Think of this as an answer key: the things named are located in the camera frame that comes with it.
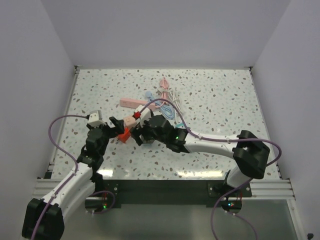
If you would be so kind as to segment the light blue power strip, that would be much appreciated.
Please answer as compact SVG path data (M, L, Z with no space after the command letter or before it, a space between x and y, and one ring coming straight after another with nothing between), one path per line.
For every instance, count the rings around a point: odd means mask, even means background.
M154 143L154 140L153 139L149 139L149 140L146 140L146 139L143 139L142 140L142 143L143 145L147 146L147 145L152 145Z

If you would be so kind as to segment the pink plug adapter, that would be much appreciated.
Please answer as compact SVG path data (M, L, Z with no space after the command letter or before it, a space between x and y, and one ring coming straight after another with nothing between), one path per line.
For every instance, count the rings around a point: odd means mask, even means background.
M134 128L139 123L139 119L135 119L131 115L131 116L124 117L123 122L124 122L124 126L130 130L131 128Z

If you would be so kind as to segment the teal power strip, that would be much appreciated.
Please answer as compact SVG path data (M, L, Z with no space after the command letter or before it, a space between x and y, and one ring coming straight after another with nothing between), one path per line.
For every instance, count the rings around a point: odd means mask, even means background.
M175 127L184 129L185 125L181 122L181 123L176 124Z

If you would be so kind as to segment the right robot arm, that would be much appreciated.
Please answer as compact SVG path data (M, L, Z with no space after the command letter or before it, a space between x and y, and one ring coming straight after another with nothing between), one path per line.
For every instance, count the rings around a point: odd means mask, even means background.
M140 146L158 141L175 153L208 153L233 159L236 167L229 171L223 183L223 192L230 197L241 190L241 184L264 178L270 148L248 130L239 135L206 135L192 133L171 125L162 115L152 116L130 129Z

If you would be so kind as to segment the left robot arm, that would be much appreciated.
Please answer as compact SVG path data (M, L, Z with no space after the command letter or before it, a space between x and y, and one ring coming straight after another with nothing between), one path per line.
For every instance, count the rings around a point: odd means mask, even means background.
M74 167L65 178L40 199L33 198L27 205L22 237L29 240L61 239L67 218L86 197L99 196L104 191L103 176L98 173L110 139L125 132L123 120L110 117L110 127L102 120L100 111L85 118L89 129L85 145Z

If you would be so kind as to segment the red plug adapter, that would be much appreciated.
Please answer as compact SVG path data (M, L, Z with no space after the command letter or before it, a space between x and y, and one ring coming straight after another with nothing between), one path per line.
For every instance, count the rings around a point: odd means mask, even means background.
M124 133L119 134L119 135L117 136L117 139L118 139L120 142L122 142L122 143L125 144L130 137L131 137L130 130L129 130L127 127L125 127L125 128L124 128Z

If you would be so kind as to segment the pink power strip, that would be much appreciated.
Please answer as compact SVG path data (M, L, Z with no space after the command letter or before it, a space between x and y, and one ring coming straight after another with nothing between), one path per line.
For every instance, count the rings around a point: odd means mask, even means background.
M132 99L132 98L121 98L119 100L119 105L124 108L130 108L130 109L136 109L140 105L144 106L148 102L145 100L138 100L138 99Z

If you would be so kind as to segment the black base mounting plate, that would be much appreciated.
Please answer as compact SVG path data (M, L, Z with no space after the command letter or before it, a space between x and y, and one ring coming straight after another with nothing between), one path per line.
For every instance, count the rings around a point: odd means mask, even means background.
M230 189L224 180L104 180L104 190L122 205L203 205L213 207Z

